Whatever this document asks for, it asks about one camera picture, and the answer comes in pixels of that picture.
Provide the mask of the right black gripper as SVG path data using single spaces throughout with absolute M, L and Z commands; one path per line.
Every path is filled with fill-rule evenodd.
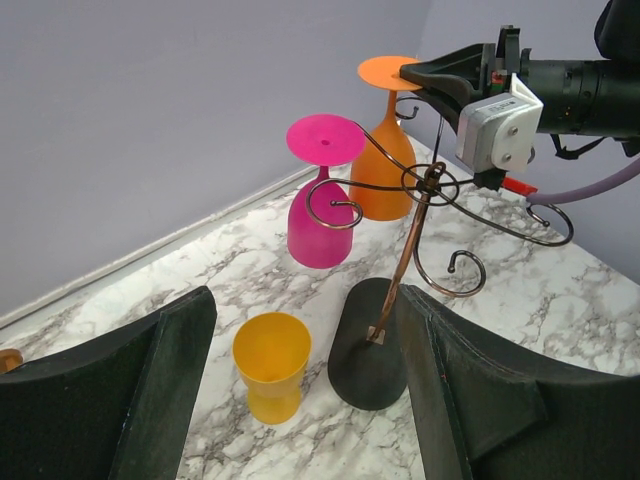
M 458 125 L 465 106 L 506 92 L 513 74 L 528 75 L 530 52 L 520 48 L 520 28 L 503 25 L 496 44 L 472 44 L 430 61 L 404 64 L 400 77 L 419 86 L 416 95 L 450 125 Z

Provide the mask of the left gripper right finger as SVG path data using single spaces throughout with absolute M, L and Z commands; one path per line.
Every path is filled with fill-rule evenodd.
M 396 302 L 429 479 L 635 479 L 639 380 L 558 361 L 415 286 Z

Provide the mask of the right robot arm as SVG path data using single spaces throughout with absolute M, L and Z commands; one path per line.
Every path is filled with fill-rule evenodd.
M 460 131 L 472 114 L 499 103 L 540 108 L 537 133 L 612 138 L 639 152 L 639 4 L 610 1 L 594 28 L 598 60 L 536 60 L 504 25 L 495 43 L 476 43 L 401 66 L 402 79 Z

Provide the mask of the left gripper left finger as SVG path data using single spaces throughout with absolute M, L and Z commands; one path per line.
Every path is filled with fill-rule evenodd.
M 216 319 L 201 286 L 2 374 L 2 478 L 175 478 Z

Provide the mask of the pink wine glass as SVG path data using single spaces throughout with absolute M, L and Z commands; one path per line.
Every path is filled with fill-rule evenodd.
M 319 167 L 317 177 L 294 197 L 288 213 L 287 247 L 298 263 L 328 269 L 350 254 L 353 231 L 327 226 L 346 226 L 355 216 L 342 187 L 329 180 L 329 169 L 357 159 L 365 143 L 353 121 L 334 114 L 306 116 L 288 129 L 286 144 L 291 153 Z

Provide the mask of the yellow wine glass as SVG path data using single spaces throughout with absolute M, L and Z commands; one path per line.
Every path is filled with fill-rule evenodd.
M 264 313 L 239 328 L 232 355 L 256 420 L 276 425 L 295 415 L 311 350 L 306 325 L 286 313 Z

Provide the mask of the orange wine glass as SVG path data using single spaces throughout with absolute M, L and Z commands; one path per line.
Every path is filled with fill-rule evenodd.
M 362 62 L 358 75 L 367 84 L 388 92 L 386 113 L 371 132 L 378 144 L 403 166 L 415 164 L 413 147 L 396 120 L 396 100 L 401 91 L 416 91 L 419 87 L 400 77 L 400 68 L 415 64 L 415 58 L 406 56 L 378 56 Z M 362 154 L 352 163 L 350 179 L 376 186 L 386 191 L 352 186 L 349 197 L 363 209 L 365 218 L 375 221 L 393 221 L 408 215 L 412 200 L 401 188 L 401 170 L 369 142 Z

